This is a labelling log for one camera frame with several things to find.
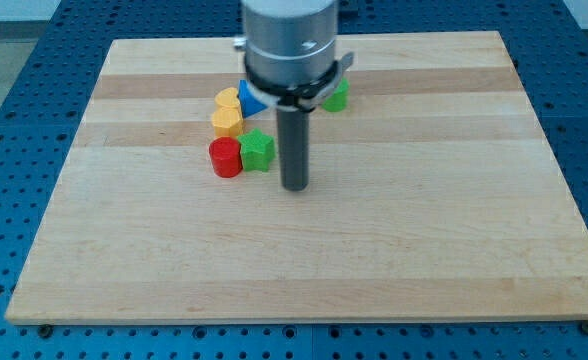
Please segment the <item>black clamp ring mount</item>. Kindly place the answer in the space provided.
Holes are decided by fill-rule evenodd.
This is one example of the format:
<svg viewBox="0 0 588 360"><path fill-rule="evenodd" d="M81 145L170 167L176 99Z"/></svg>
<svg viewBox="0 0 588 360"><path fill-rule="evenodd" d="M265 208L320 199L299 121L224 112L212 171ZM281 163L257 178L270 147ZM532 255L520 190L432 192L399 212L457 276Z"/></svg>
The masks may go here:
<svg viewBox="0 0 588 360"><path fill-rule="evenodd" d="M319 78L305 84L288 86L261 78L246 59L244 68L248 90L259 102L282 111L312 112L333 95L353 63L354 53L348 52L339 60L334 60Z"/></svg>

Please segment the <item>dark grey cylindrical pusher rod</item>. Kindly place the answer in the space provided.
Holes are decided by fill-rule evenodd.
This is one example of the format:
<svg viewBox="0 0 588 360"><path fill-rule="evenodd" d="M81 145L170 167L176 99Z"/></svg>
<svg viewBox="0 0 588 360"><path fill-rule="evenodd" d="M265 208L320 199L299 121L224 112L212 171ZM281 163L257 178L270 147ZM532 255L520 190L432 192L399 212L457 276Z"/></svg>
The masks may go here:
<svg viewBox="0 0 588 360"><path fill-rule="evenodd" d="M309 181L309 115L278 110L276 124L281 185L302 191Z"/></svg>

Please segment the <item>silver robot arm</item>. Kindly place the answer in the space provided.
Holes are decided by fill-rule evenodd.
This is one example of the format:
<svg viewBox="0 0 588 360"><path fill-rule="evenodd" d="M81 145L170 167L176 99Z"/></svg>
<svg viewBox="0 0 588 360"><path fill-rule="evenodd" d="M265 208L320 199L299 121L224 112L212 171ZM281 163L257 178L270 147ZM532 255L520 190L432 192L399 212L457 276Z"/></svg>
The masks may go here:
<svg viewBox="0 0 588 360"><path fill-rule="evenodd" d="M281 185L302 191L309 183L310 114L331 97L354 54L336 57L336 0L243 0L243 53L248 89L276 111Z"/></svg>

